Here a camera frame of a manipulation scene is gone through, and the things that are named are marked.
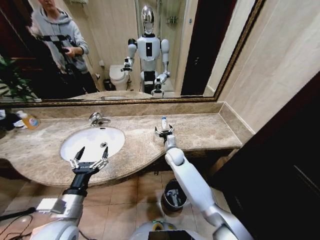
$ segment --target small bottle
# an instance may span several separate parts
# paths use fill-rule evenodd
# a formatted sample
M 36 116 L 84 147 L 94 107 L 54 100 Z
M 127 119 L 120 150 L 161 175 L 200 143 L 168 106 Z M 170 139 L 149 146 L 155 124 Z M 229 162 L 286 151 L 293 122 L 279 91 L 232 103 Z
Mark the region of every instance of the small bottle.
M 39 126 L 39 121 L 34 116 L 28 115 L 23 111 L 17 111 L 16 114 L 22 119 L 28 129 L 35 129 Z
M 169 130 L 169 124 L 166 116 L 162 116 L 161 118 L 161 127 L 162 127 L 162 131 Z

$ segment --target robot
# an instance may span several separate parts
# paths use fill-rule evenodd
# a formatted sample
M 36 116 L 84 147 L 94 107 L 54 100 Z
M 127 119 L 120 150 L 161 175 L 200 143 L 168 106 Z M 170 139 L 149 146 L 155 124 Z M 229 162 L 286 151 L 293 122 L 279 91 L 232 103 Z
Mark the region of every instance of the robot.
M 124 68 L 121 71 L 132 71 L 135 62 L 135 53 L 138 50 L 141 59 L 142 72 L 141 77 L 141 90 L 147 94 L 154 93 L 164 96 L 164 90 L 161 89 L 167 78 L 170 77 L 168 71 L 169 64 L 169 41 L 163 39 L 160 43 L 159 38 L 153 34 L 155 17 L 151 7 L 144 6 L 141 12 L 141 20 L 144 27 L 144 34 L 134 40 L 128 40 L 128 57 L 124 59 Z M 157 60 L 161 51 L 162 65 L 164 72 L 158 74 L 156 71 Z
M 174 176 L 185 195 L 202 213 L 208 223 L 216 227 L 212 234 L 214 240 L 253 240 L 244 225 L 230 212 L 224 211 L 215 203 L 211 188 L 197 169 L 185 157 L 183 151 L 176 146 L 174 129 L 158 131 L 155 134 L 164 139 L 165 160 L 174 172 Z M 53 213 L 53 221 L 45 225 L 31 237 L 31 240 L 77 240 L 77 228 L 83 212 L 83 201 L 87 196 L 86 189 L 92 175 L 108 164 L 108 146 L 102 157 L 96 162 L 79 162 L 85 148 L 83 147 L 70 160 L 75 177 L 71 186 L 63 192 L 62 198 L 44 198 L 37 207 L 38 212 Z M 130 240 L 158 239 L 194 239 L 204 240 L 194 231 L 177 229 L 174 225 L 154 221 L 140 226 Z

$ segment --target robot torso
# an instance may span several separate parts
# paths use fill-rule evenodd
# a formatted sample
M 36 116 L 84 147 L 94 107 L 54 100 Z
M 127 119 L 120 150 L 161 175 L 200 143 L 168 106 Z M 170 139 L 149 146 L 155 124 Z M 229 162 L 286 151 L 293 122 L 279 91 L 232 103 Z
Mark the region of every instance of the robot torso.
M 156 70 L 157 60 L 160 55 L 159 38 L 143 37 L 137 40 L 137 50 L 141 59 L 142 71 L 151 72 Z

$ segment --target silver robot head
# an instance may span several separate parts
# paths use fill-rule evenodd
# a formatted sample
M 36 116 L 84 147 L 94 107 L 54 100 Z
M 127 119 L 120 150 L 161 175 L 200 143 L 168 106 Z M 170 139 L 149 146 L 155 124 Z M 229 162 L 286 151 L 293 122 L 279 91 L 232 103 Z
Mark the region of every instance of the silver robot head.
M 149 6 L 144 6 L 141 12 L 141 20 L 144 27 L 145 34 L 152 34 L 154 30 L 154 12 L 152 11 L 152 8 Z

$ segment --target white sink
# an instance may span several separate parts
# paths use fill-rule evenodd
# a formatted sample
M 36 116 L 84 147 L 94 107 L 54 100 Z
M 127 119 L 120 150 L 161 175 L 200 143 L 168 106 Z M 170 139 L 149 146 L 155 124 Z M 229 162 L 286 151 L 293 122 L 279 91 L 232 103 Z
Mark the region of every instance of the white sink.
M 106 144 L 108 158 L 110 158 L 125 144 L 124 133 L 113 127 L 95 127 L 78 131 L 63 142 L 60 155 L 64 160 L 69 161 L 85 147 L 80 162 L 95 162 L 101 159 Z

